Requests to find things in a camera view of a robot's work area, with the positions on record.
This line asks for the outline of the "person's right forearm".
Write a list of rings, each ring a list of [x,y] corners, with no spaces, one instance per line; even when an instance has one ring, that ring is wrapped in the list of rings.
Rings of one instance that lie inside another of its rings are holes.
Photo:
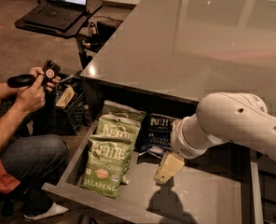
[[[6,114],[0,118],[0,152],[18,129],[27,112],[21,105],[14,104]]]

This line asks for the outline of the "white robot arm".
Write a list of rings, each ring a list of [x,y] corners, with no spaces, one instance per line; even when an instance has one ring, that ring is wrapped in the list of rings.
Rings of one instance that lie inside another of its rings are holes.
[[[276,161],[276,118],[254,94],[215,92],[202,98],[194,115],[173,123],[170,142],[172,149],[154,176],[158,184],[176,175],[185,159],[225,143],[249,147]]]

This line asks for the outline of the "person's left hand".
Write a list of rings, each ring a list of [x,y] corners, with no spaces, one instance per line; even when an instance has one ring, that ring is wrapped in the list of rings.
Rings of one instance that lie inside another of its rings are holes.
[[[35,77],[35,82],[31,86],[31,88],[37,90],[46,89],[47,91],[53,91],[56,88],[57,84],[61,81],[60,77],[45,79],[45,73],[42,67],[33,67],[29,71],[29,74]]]

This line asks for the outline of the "person's right hand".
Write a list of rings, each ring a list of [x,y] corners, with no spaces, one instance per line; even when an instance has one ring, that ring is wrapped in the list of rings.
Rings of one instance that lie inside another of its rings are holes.
[[[20,112],[32,113],[45,105],[46,99],[42,82],[43,76],[39,75],[32,86],[19,90],[15,107]]]

